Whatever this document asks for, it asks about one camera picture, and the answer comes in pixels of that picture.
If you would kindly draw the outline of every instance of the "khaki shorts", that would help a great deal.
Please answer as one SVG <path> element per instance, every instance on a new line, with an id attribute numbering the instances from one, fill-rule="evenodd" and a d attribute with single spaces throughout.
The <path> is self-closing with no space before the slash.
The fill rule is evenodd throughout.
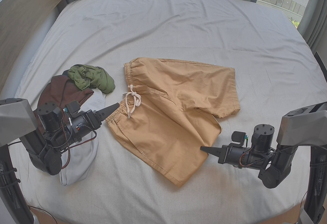
<path id="1" fill-rule="evenodd" d="M 240 110 L 235 70 L 174 59 L 137 58 L 125 66 L 141 104 L 128 116 L 125 99 L 106 122 L 126 149 L 178 187 L 203 164 L 221 132 L 219 118 Z M 127 97 L 131 111 L 134 98 Z"/>

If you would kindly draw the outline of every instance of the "floor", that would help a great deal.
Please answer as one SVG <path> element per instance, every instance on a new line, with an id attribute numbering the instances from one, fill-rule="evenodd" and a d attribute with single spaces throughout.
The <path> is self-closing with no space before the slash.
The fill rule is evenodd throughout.
<path id="1" fill-rule="evenodd" d="M 325 208 L 327 207 L 327 199 L 325 200 L 324 206 Z M 38 217 L 40 224 L 56 224 L 54 219 L 49 215 L 34 209 L 32 209 L 32 212 Z M 300 205 L 297 205 L 291 210 L 285 212 L 284 214 L 281 214 L 279 216 L 276 216 L 274 218 L 271 218 L 269 220 L 266 220 L 258 224 L 282 224 L 283 222 L 295 223 L 298 219 L 299 212 L 300 212 Z M 58 224 L 69 224 L 59 220 L 57 220 L 57 222 Z M 327 212 L 322 216 L 322 219 L 319 222 L 319 224 L 327 224 Z"/>

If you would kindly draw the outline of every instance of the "bed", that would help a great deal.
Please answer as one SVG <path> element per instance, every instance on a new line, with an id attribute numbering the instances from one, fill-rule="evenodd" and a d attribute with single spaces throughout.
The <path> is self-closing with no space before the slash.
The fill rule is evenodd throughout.
<path id="1" fill-rule="evenodd" d="M 127 91 L 123 64 L 137 57 L 174 58 L 234 67 L 241 110 L 218 119 L 214 146 L 238 130 L 275 127 L 290 110 L 326 101 L 327 84 L 310 48 L 279 10 L 241 0 L 80 0 L 67 5 L 28 66 L 15 97 L 36 108 L 52 76 L 76 63 L 101 66 Z M 108 126 L 87 178 L 61 186 L 36 169 L 22 144 L 10 146 L 26 201 L 75 224 L 258 223 L 301 202 L 310 148 L 299 147 L 290 175 L 267 189 L 258 171 L 217 164 L 209 156 L 182 187 L 123 148 Z"/>

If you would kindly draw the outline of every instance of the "wooden headboard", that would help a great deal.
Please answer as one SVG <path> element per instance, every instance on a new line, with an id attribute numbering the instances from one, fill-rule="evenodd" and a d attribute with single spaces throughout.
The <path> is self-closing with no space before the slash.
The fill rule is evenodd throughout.
<path id="1" fill-rule="evenodd" d="M 0 2 L 0 91 L 12 66 L 37 27 L 61 0 L 2 0 Z"/>

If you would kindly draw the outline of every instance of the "crumpled green clothing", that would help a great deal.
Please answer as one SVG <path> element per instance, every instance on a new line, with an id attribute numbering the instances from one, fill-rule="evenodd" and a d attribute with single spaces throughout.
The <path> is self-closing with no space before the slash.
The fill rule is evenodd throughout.
<path id="1" fill-rule="evenodd" d="M 104 94 L 108 94 L 115 89 L 115 81 L 101 67 L 76 64 L 69 69 L 68 77 L 74 80 L 82 91 L 86 88 L 98 88 Z"/>

